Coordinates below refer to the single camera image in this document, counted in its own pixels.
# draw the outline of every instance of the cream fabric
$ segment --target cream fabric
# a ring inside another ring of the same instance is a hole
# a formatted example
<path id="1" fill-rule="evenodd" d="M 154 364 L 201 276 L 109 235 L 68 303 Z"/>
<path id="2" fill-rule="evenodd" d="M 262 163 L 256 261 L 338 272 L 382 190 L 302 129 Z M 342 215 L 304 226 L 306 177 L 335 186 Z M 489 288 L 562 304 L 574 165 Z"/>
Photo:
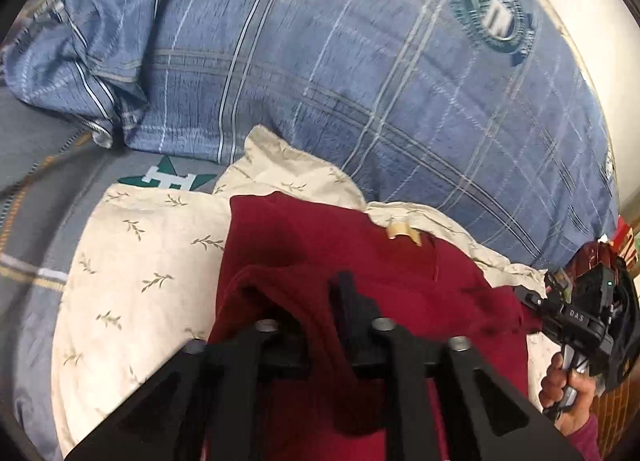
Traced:
<path id="1" fill-rule="evenodd" d="M 52 352 L 52 404 L 66 455 L 192 337 L 214 321 L 216 283 L 230 222 L 229 198 L 279 190 L 300 199 L 366 212 L 387 226 L 404 220 L 471 257 L 493 286 L 523 284 L 544 292 L 543 274 L 510 264 L 477 244 L 433 208 L 369 203 L 338 168 L 293 149 L 263 127 L 211 195 L 114 184 L 80 239 L 60 305 Z M 530 399 L 558 350 L 528 339 Z"/>

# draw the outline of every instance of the plaid pattern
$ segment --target plaid pattern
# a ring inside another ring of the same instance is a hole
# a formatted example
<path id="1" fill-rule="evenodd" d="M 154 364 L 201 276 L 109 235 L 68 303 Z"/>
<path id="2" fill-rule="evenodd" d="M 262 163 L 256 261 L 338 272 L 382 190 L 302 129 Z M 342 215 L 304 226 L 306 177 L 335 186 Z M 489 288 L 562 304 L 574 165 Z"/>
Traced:
<path id="1" fill-rule="evenodd" d="M 228 165 L 263 124 L 367 200 L 424 203 L 511 261 L 562 265 L 617 217 L 597 100 L 535 0 L 518 0 L 535 37 L 517 64 L 451 1 L 61 0 L 5 67 L 23 101 L 122 125 L 132 148 Z"/>

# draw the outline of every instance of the finger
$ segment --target finger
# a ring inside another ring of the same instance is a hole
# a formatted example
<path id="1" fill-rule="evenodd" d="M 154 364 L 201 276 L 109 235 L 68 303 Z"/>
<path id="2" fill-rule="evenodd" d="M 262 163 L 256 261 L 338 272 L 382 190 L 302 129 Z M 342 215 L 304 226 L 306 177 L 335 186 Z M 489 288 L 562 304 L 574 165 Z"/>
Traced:
<path id="1" fill-rule="evenodd" d="M 540 394 L 538 394 L 538 399 L 540 400 L 540 405 L 542 405 L 543 409 L 548 409 L 555 403 L 550 397 L 546 395 L 545 391 L 540 391 Z"/>
<path id="2" fill-rule="evenodd" d="M 561 389 L 566 385 L 566 372 L 562 369 L 555 369 L 551 366 L 546 370 L 546 378 Z"/>
<path id="3" fill-rule="evenodd" d="M 564 359 L 562 358 L 562 353 L 556 353 L 551 357 L 551 367 L 555 369 L 561 369 L 563 361 Z"/>
<path id="4" fill-rule="evenodd" d="M 589 412 L 596 394 L 596 381 L 588 375 L 581 375 L 576 371 L 571 371 L 569 385 L 578 392 L 572 411 Z"/>
<path id="5" fill-rule="evenodd" d="M 550 397 L 553 401 L 560 401 L 562 399 L 562 389 L 551 383 L 548 378 L 542 378 L 542 392 Z"/>

